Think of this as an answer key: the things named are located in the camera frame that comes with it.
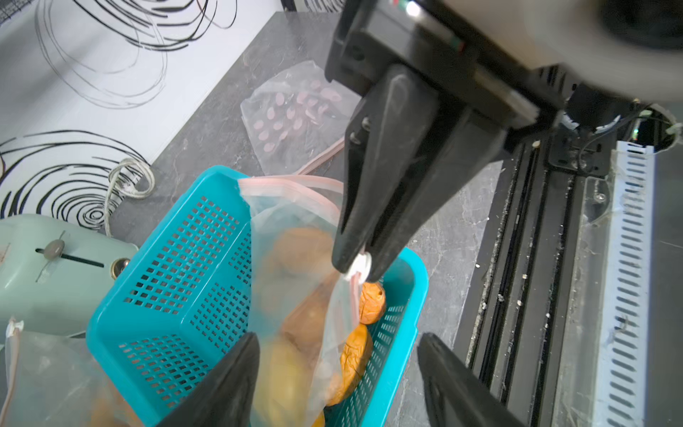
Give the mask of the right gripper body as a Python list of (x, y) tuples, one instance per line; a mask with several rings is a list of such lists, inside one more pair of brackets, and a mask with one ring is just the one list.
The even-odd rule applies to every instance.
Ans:
[(443, 1), (348, 1), (325, 76), (367, 95), (393, 65), (508, 130), (508, 145), (554, 130), (561, 96), (519, 56)]

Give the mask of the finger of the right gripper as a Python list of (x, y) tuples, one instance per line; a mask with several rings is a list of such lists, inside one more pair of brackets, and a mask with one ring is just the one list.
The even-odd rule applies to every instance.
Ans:
[(396, 258), (386, 240), (390, 202), (439, 109), (439, 92), (402, 64), (387, 69), (360, 101), (345, 133), (345, 193), (332, 262), (342, 273), (371, 255), (382, 275)]
[(369, 281), (379, 280), (423, 224), (494, 160), (506, 136), (506, 126), (470, 107), (439, 112), (368, 242)]

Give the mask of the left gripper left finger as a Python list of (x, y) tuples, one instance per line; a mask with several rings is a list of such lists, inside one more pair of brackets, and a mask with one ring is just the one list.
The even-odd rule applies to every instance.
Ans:
[(159, 424), (249, 426), (260, 355), (257, 335), (244, 334), (190, 396)]

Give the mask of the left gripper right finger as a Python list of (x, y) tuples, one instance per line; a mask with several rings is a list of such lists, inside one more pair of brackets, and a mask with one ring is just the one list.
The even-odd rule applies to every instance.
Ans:
[(422, 335), (417, 356), (431, 426), (523, 426), (435, 334)]

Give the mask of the greenish potato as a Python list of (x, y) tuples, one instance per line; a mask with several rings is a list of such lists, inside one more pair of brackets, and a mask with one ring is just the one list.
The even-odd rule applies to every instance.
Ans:
[(309, 395), (321, 345), (302, 348), (287, 336), (274, 336), (261, 348), (252, 403), (252, 426), (311, 426), (318, 415), (309, 408)]

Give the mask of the potato edge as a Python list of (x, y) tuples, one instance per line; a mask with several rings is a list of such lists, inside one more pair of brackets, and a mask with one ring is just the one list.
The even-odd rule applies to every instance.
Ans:
[(300, 352), (310, 366), (320, 354), (327, 308), (339, 278), (338, 272), (328, 274), (287, 316), (279, 329), (279, 334)]

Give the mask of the clear zipper bag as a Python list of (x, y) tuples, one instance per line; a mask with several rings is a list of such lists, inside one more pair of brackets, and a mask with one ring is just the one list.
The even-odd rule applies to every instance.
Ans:
[(3, 426), (141, 426), (85, 339), (5, 330)]

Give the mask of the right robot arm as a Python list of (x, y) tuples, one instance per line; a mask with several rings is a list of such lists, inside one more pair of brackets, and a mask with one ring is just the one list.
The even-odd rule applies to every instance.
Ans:
[(345, 132), (332, 262), (380, 279), (480, 170), (564, 118), (579, 139), (682, 97), (679, 1), (349, 1), (325, 74)]

